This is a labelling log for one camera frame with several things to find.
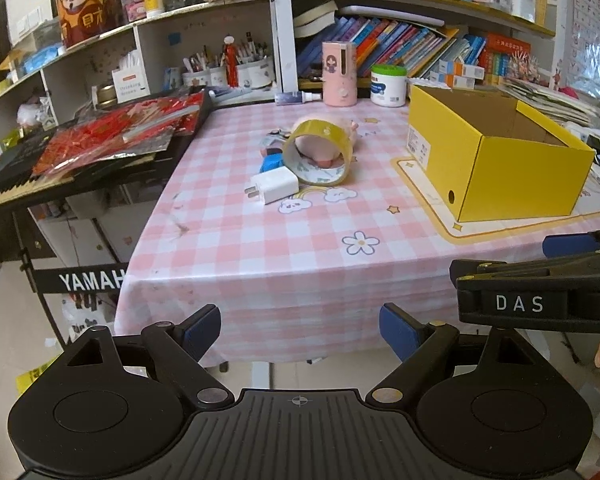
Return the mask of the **white jar green lid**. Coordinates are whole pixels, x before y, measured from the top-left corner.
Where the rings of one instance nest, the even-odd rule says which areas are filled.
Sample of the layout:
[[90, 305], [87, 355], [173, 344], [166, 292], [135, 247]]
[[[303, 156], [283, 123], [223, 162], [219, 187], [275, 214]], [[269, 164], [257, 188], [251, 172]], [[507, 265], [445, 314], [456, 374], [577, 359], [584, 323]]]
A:
[[376, 64], [370, 71], [370, 100], [382, 107], [406, 102], [407, 70], [400, 65]]

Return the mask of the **white power adapter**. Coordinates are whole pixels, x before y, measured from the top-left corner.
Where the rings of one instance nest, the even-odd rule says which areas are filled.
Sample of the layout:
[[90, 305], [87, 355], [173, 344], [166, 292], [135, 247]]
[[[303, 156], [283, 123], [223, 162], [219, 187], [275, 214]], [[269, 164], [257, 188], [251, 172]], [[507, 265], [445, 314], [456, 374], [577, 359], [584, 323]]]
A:
[[253, 176], [244, 193], [268, 205], [296, 194], [299, 188], [298, 177], [289, 168], [278, 167]]

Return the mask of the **red gold gift box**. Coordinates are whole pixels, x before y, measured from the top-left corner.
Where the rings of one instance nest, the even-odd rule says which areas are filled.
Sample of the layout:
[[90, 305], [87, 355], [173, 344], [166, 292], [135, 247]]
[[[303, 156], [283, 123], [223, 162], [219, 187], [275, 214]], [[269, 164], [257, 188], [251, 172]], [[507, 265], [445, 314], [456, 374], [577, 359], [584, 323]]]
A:
[[70, 49], [117, 26], [116, 0], [55, 0], [62, 43]]

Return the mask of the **pink plush pig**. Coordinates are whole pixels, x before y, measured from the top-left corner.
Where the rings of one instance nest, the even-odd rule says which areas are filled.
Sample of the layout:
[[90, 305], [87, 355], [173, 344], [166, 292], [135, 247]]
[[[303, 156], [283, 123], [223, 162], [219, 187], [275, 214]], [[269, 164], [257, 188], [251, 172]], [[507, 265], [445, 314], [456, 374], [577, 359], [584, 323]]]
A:
[[354, 148], [358, 124], [334, 115], [302, 117], [294, 124], [294, 146], [317, 167], [330, 168], [342, 156], [342, 148]]

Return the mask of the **spray bottle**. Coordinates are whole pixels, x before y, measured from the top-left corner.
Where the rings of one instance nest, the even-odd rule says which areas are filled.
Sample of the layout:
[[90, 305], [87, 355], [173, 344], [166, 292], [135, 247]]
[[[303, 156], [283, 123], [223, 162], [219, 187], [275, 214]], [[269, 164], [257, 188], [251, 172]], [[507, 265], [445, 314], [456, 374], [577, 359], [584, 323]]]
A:
[[280, 92], [274, 96], [274, 102], [278, 106], [306, 104], [309, 102], [318, 102], [321, 101], [321, 99], [321, 93], [300, 90], [294, 92]]

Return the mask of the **blue plastic piece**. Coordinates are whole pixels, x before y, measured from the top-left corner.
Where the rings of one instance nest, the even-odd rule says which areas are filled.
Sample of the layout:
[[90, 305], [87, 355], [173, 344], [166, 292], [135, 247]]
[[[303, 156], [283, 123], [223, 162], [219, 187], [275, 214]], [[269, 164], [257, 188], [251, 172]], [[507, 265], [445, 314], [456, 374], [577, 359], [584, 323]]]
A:
[[260, 174], [263, 174], [264, 172], [271, 171], [283, 166], [285, 166], [283, 154], [281, 152], [272, 153], [263, 157], [259, 172]]

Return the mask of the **white bookshelf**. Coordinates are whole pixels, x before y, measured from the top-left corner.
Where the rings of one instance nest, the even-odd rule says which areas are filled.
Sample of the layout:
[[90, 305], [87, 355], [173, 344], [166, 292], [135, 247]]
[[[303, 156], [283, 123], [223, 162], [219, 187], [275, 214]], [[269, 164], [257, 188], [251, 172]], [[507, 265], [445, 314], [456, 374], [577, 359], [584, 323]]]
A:
[[[540, 37], [553, 41], [554, 29], [529, 22], [502, 10], [463, 0], [347, 0], [355, 4], [376, 4], [384, 8], [406, 9], [416, 14], [443, 12], [458, 15], [468, 23], [477, 26], [505, 27], [513, 32]], [[272, 0], [272, 25], [276, 28], [275, 44], [278, 54], [276, 68], [279, 70], [278, 80], [282, 88], [297, 90], [299, 88], [298, 68], [296, 64], [296, 47], [294, 46], [294, 16], [292, 0]]]

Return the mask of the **yellow cardboard box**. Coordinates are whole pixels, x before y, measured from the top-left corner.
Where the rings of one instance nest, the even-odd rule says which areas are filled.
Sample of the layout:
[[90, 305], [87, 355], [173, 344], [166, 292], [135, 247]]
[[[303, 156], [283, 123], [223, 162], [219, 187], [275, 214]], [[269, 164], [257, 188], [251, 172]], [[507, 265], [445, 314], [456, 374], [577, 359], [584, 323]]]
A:
[[413, 87], [406, 147], [460, 222], [568, 216], [594, 162], [557, 122], [496, 91]]

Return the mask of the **yellow tape roll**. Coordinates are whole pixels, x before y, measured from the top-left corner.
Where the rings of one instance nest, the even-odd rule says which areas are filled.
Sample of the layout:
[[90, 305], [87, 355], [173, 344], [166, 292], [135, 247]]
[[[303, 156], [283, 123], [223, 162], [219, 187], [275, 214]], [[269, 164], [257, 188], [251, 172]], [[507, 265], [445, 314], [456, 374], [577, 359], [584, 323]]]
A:
[[301, 118], [283, 146], [283, 163], [309, 185], [340, 185], [350, 171], [358, 124], [336, 118]]

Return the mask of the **stack of papers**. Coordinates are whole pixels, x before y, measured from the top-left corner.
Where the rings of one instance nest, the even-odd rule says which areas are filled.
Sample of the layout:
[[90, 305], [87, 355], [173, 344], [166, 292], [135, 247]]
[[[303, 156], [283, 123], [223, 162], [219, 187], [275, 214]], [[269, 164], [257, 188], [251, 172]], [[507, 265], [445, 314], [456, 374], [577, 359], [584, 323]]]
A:
[[503, 79], [498, 88], [534, 107], [554, 122], [573, 122], [580, 126], [600, 128], [600, 115], [596, 108], [565, 93], [512, 78]]

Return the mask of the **drinking straws box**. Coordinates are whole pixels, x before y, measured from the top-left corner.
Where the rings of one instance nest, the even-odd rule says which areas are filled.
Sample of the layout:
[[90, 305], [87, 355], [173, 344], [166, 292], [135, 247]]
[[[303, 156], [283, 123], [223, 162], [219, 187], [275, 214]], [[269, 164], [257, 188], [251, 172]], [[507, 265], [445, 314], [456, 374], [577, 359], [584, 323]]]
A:
[[150, 95], [146, 75], [142, 66], [119, 68], [111, 73], [114, 91], [119, 104]]

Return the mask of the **red decoration packet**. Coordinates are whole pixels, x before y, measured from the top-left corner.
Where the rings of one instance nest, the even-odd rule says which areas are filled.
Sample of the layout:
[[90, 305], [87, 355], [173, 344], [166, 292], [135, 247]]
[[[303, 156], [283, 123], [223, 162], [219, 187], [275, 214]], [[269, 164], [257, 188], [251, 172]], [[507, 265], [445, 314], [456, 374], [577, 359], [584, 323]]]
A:
[[62, 176], [94, 162], [162, 152], [176, 134], [196, 126], [205, 98], [203, 91], [174, 93], [61, 128], [50, 137], [32, 174]]

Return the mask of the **white pen holder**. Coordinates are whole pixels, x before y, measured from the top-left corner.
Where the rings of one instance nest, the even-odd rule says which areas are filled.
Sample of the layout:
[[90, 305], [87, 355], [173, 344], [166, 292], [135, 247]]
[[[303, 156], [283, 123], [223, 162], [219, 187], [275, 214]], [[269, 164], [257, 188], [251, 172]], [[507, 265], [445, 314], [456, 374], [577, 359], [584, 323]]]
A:
[[263, 89], [275, 82], [275, 66], [272, 58], [262, 58], [237, 66], [238, 87]]

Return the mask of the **pink humidifier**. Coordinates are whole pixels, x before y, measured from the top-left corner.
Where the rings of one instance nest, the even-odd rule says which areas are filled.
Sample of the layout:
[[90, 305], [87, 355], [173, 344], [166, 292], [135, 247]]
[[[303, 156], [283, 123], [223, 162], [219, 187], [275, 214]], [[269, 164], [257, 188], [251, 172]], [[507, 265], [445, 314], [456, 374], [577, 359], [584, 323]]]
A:
[[322, 44], [323, 101], [328, 106], [350, 107], [358, 100], [356, 47], [353, 42]]

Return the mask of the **grey toy car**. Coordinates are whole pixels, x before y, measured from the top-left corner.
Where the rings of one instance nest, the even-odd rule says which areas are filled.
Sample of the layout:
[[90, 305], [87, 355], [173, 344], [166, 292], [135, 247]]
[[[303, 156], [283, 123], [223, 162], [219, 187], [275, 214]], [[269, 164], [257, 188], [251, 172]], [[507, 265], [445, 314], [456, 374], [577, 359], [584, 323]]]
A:
[[291, 135], [289, 130], [277, 129], [267, 133], [260, 142], [260, 154], [262, 157], [282, 154], [284, 145]]

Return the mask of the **black Yamaha keyboard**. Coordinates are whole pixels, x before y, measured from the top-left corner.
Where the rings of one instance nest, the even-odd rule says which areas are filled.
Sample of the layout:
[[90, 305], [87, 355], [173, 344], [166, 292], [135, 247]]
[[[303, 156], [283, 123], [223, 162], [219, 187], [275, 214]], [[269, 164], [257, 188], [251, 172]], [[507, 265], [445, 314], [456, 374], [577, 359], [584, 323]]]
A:
[[0, 263], [36, 248], [31, 208], [127, 184], [166, 182], [212, 111], [207, 89], [161, 92], [32, 134], [0, 155]]

